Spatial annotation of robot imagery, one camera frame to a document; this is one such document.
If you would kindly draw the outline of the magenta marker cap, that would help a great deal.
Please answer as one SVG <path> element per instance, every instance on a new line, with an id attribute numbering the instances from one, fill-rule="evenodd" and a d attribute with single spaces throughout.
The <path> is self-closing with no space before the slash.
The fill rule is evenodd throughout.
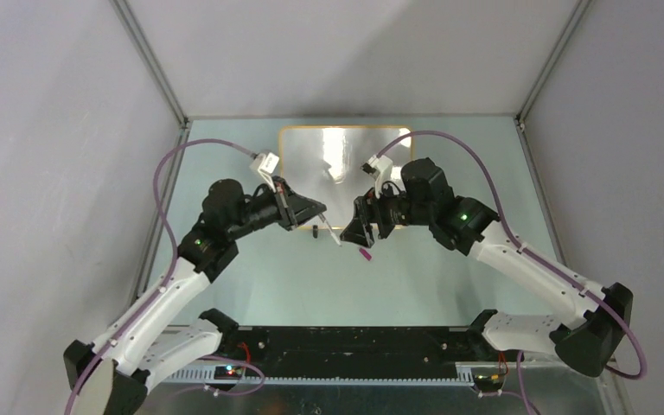
<path id="1" fill-rule="evenodd" d="M 365 248 L 360 248 L 359 253 L 361 256 L 366 260 L 366 261 L 371 261 L 372 260 L 372 255 L 365 249 Z"/>

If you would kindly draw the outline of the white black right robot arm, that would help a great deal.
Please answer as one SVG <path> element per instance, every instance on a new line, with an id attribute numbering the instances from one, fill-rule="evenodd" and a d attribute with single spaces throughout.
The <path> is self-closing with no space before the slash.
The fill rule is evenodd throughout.
<path id="1" fill-rule="evenodd" d="M 495 210 L 456 195 L 431 159 L 405 164 L 401 188 L 389 179 L 392 168 L 386 156 L 372 156 L 362 165 L 374 185 L 354 199 L 342 241 L 370 248 L 397 227 L 426 227 L 445 249 L 492 267 L 550 307 L 545 316 L 481 312 L 469 326 L 468 348 L 474 358 L 491 361 L 500 352 L 523 351 L 556 356 L 593 378 L 607 369 L 629 327 L 633 294 L 627 287 L 604 287 L 543 258 L 508 231 Z"/>

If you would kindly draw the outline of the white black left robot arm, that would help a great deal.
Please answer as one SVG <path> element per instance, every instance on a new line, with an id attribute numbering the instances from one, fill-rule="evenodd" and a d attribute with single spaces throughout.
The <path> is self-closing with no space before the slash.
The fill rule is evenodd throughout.
<path id="1" fill-rule="evenodd" d="M 72 342 L 63 355 L 71 394 L 66 414 L 134 414 L 152 390 L 201 357 L 235 356 L 236 322 L 218 310 L 201 315 L 169 341 L 170 322 L 209 288 L 239 253 L 238 240 L 270 225 L 292 231 L 320 214 L 324 203 L 274 176 L 252 195 L 234 179 L 213 183 L 196 223 L 173 240 L 167 271 L 94 341 Z"/>

